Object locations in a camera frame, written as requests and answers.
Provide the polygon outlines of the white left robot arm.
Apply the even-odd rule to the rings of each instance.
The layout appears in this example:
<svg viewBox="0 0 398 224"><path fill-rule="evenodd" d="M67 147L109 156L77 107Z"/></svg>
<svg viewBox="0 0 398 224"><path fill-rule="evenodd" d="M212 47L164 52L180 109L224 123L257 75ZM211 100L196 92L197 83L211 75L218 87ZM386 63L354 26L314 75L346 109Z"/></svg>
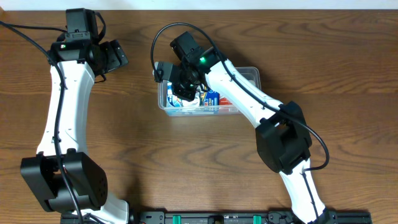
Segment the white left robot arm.
<svg viewBox="0 0 398 224"><path fill-rule="evenodd" d="M52 92L42 140L21 175L46 212L62 223L127 223L129 205L108 190L105 171L88 155L86 120L96 77L128 63L117 40L104 41L101 14L66 11L67 31L47 52Z"/></svg>

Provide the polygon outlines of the green Zam-Buk ointment box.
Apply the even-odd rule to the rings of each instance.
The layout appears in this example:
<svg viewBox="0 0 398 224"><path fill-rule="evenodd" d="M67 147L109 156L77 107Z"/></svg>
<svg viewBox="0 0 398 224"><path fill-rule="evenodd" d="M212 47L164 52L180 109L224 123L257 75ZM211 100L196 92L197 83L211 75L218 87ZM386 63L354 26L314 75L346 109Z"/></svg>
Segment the green Zam-Buk ointment box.
<svg viewBox="0 0 398 224"><path fill-rule="evenodd" d="M206 96L207 92L206 91L201 91L200 92L200 105L205 106L206 105Z"/></svg>

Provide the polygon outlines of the blue Cool Fever box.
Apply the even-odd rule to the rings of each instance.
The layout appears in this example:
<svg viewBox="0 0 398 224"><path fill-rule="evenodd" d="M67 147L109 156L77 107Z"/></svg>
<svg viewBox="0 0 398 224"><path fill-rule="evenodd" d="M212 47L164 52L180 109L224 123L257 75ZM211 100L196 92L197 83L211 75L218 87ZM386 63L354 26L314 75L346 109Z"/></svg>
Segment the blue Cool Fever box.
<svg viewBox="0 0 398 224"><path fill-rule="evenodd" d="M205 106L218 106L220 94L213 91L208 90L206 96L206 105Z"/></svg>

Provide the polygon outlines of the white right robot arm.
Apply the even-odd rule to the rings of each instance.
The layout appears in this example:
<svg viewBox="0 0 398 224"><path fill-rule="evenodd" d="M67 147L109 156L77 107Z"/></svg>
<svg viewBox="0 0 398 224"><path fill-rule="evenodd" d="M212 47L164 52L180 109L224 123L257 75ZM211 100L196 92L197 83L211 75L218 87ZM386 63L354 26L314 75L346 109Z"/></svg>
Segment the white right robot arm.
<svg viewBox="0 0 398 224"><path fill-rule="evenodd" d="M253 125L257 153L263 163L284 182L294 215L304 223L325 223L326 207L311 175L310 135L313 134L298 104L283 104L245 79L216 46L208 50L189 32L175 38L171 48L179 65L153 62L158 83L167 80L172 93L193 101L199 87L213 90L233 104Z"/></svg>

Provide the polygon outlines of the white Panadol box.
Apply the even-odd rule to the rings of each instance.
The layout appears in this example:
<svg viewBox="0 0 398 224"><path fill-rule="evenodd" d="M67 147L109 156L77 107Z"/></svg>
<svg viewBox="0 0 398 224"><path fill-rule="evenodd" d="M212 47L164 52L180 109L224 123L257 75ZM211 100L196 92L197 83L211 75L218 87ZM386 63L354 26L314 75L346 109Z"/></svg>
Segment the white Panadol box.
<svg viewBox="0 0 398 224"><path fill-rule="evenodd" d="M172 93L172 84L167 82L167 105L170 107L197 107L200 106L200 93L195 93L193 101L182 100Z"/></svg>

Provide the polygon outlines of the red Panadol box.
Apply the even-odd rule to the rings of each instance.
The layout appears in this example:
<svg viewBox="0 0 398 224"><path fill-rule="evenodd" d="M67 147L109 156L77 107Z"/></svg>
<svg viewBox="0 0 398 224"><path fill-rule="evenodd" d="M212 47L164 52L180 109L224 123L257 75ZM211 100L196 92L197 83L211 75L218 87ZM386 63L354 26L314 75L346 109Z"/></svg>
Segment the red Panadol box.
<svg viewBox="0 0 398 224"><path fill-rule="evenodd" d="M218 104L219 105L232 105L232 102L230 102L225 96L220 95Z"/></svg>

